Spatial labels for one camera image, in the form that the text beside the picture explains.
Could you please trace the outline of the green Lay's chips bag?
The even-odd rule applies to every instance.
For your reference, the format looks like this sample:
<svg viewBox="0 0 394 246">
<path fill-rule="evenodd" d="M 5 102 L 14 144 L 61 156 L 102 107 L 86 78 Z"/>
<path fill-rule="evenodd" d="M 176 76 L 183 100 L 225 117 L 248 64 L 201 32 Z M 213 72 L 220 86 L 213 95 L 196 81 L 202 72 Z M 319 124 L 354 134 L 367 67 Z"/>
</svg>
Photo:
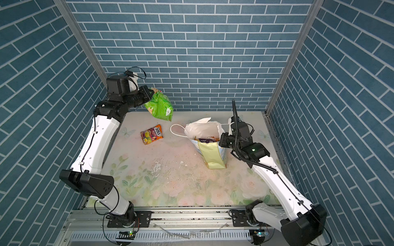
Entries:
<svg viewBox="0 0 394 246">
<path fill-rule="evenodd" d="M 149 102 L 144 104 L 145 108 L 153 117 L 171 122 L 173 116 L 172 103 L 162 91 L 156 88 L 152 88 L 152 90 L 154 91 L 154 95 Z"/>
</svg>

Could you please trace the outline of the colourful paper gift bag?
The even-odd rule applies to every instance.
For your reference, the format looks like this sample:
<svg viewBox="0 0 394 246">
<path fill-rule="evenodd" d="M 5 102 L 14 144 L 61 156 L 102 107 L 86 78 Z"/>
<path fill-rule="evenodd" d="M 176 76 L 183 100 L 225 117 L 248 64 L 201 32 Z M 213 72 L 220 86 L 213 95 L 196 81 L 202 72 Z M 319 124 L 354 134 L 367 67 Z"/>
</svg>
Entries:
<svg viewBox="0 0 394 246">
<path fill-rule="evenodd" d="M 225 132 L 221 123 L 207 117 L 186 126 L 173 124 L 170 127 L 170 132 L 191 141 L 208 169 L 226 168 L 226 149 L 219 146 L 220 137 Z M 219 141 L 205 144 L 199 142 L 199 138 L 218 138 Z"/>
</svg>

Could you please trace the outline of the purple snack packet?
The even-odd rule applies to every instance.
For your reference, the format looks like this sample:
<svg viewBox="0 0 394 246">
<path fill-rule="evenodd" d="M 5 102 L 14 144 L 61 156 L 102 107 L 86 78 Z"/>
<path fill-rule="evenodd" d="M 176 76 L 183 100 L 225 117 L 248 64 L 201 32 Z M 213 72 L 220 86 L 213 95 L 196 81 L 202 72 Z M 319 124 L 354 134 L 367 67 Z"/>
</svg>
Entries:
<svg viewBox="0 0 394 246">
<path fill-rule="evenodd" d="M 201 143 L 208 144 L 208 143 L 218 142 L 219 139 L 218 138 L 199 138 L 198 141 Z"/>
</svg>

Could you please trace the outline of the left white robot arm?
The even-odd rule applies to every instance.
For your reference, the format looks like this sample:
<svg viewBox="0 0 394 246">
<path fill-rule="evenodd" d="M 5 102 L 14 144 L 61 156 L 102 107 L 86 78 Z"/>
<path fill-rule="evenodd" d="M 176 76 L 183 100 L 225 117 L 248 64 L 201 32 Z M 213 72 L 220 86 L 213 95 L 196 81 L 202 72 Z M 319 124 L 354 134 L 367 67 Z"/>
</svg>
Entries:
<svg viewBox="0 0 394 246">
<path fill-rule="evenodd" d="M 121 94 L 108 94 L 97 103 L 92 126 L 81 152 L 69 169 L 62 170 L 59 178 L 74 191 L 91 196 L 116 216 L 133 219 L 132 205 L 115 187 L 111 175 L 103 175 L 102 168 L 119 128 L 132 108 L 137 108 L 153 98 L 154 91 L 147 86 Z"/>
</svg>

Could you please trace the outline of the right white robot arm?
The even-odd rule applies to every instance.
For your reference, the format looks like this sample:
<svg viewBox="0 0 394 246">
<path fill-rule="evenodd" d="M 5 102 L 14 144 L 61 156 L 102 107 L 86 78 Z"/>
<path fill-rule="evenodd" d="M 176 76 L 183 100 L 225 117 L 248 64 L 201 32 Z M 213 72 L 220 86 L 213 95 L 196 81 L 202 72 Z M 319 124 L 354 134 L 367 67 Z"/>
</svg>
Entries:
<svg viewBox="0 0 394 246">
<path fill-rule="evenodd" d="M 249 125 L 237 116 L 228 120 L 229 131 L 222 133 L 219 145 L 231 149 L 231 154 L 248 164 L 260 176 L 278 199 L 282 209 L 256 200 L 246 206 L 248 221 L 255 225 L 265 223 L 280 231 L 291 246 L 312 245 L 325 230 L 327 211 L 314 205 L 289 181 L 279 169 L 270 152 L 254 142 Z"/>
</svg>

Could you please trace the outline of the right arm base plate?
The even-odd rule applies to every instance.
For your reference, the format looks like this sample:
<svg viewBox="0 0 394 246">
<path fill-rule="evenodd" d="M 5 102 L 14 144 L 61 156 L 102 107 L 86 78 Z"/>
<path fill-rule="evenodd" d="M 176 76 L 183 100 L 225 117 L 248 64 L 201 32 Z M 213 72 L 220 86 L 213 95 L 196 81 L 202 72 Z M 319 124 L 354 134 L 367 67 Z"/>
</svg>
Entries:
<svg viewBox="0 0 394 246">
<path fill-rule="evenodd" d="M 257 221 L 247 210 L 230 209 L 228 215 L 234 227 L 270 227 L 267 223 Z"/>
</svg>

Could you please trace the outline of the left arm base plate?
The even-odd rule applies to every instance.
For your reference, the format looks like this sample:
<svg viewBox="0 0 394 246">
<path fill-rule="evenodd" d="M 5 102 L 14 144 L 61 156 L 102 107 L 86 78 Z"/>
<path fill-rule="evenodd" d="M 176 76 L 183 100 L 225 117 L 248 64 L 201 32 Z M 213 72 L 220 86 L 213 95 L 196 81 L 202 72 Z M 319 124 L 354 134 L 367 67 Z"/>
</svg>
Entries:
<svg viewBox="0 0 394 246">
<path fill-rule="evenodd" d="M 109 220 L 108 228 L 148 228 L 151 221 L 151 211 L 127 212 L 125 215 L 106 215 Z"/>
</svg>

